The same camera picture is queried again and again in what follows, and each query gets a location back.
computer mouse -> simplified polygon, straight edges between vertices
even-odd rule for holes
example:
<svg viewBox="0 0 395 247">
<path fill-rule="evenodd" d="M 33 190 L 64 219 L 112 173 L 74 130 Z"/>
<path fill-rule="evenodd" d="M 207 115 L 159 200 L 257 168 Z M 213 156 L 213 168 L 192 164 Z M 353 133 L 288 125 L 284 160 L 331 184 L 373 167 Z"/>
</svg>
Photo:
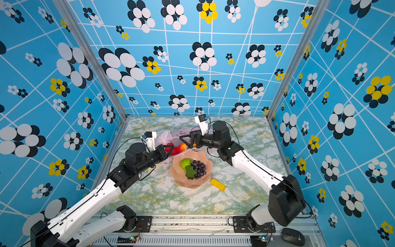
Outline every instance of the computer mouse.
<svg viewBox="0 0 395 247">
<path fill-rule="evenodd" d="M 305 237 L 297 230 L 284 228 L 281 231 L 281 238 L 297 246 L 305 245 Z"/>
</svg>

fruit bowl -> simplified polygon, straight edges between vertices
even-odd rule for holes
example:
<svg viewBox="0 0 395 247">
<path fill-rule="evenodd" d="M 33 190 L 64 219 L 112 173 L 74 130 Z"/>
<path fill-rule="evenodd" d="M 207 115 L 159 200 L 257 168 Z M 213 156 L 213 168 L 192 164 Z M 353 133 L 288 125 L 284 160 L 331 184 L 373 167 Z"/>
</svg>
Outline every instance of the fruit bowl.
<svg viewBox="0 0 395 247">
<path fill-rule="evenodd" d="M 188 179 L 185 176 L 186 172 L 180 167 L 181 161 L 185 158 L 189 158 L 192 161 L 200 160 L 200 162 L 204 163 L 206 165 L 206 175 L 202 176 L 199 179 Z M 196 189 L 200 185 L 210 180 L 212 168 L 213 163 L 207 158 L 204 151 L 195 152 L 194 149 L 191 149 L 174 157 L 173 166 L 170 168 L 170 174 L 173 176 L 176 185 L 189 189 Z"/>
</svg>

yellow rectangular object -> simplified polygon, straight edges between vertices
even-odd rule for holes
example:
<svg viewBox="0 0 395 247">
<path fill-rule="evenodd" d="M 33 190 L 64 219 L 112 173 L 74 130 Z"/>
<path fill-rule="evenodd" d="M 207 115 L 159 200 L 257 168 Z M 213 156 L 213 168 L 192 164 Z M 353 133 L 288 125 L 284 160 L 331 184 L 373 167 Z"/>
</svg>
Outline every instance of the yellow rectangular object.
<svg viewBox="0 0 395 247">
<path fill-rule="evenodd" d="M 217 187 L 218 189 L 220 189 L 220 190 L 222 190 L 222 191 L 225 191 L 225 189 L 226 189 L 226 186 L 225 186 L 225 185 L 221 184 L 220 182 L 218 182 L 218 181 L 215 180 L 215 179 L 212 179 L 211 182 L 210 182 L 210 184 L 214 185 L 215 187 Z"/>
</svg>

blue wallpaper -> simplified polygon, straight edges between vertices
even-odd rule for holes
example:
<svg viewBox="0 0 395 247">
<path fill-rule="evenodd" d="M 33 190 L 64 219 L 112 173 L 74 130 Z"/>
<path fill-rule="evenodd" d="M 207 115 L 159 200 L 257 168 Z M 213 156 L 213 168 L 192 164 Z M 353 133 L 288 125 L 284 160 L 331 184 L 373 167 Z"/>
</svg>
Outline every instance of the blue wallpaper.
<svg viewBox="0 0 395 247">
<path fill-rule="evenodd" d="M 263 115 L 317 0 L 68 1 L 130 115 Z"/>
<path fill-rule="evenodd" d="M 0 10 L 0 246 L 10 247 L 90 192 L 122 120 L 52 1 Z"/>
<path fill-rule="evenodd" d="M 328 246 L 395 246 L 394 12 L 332 0 L 271 119 Z"/>
</svg>

green marble surface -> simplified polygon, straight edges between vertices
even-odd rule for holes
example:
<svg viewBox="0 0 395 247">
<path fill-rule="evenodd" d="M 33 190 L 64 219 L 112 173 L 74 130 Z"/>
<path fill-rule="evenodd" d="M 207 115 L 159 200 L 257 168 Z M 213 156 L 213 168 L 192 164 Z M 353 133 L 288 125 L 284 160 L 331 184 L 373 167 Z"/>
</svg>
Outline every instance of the green marble surface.
<svg viewBox="0 0 395 247">
<path fill-rule="evenodd" d="M 265 117 L 212 117 L 211 121 L 228 122 L 235 129 L 243 146 L 252 156 L 274 171 L 286 174 L 284 163 L 276 147 L 269 124 Z M 193 117 L 132 117 L 128 123 L 121 143 L 128 138 L 138 137 L 145 131 L 156 131 L 158 136 L 166 131 L 184 127 L 196 127 Z M 236 140 L 230 128 L 232 140 Z M 139 141 L 130 140 L 116 154 L 111 169 L 125 157 L 129 146 Z M 210 150 L 217 156 L 215 149 Z M 104 206 L 101 212 L 108 214 L 117 207 L 127 205 L 137 214 L 246 214 L 258 204 L 265 204 L 268 195 L 249 176 L 230 166 L 220 158 L 211 157 L 213 162 L 211 177 L 226 186 L 220 191 L 206 182 L 197 189 L 187 189 L 175 184 L 169 173 L 173 165 L 159 163 L 156 169 L 143 181 L 132 185 L 125 193 Z"/>
</svg>

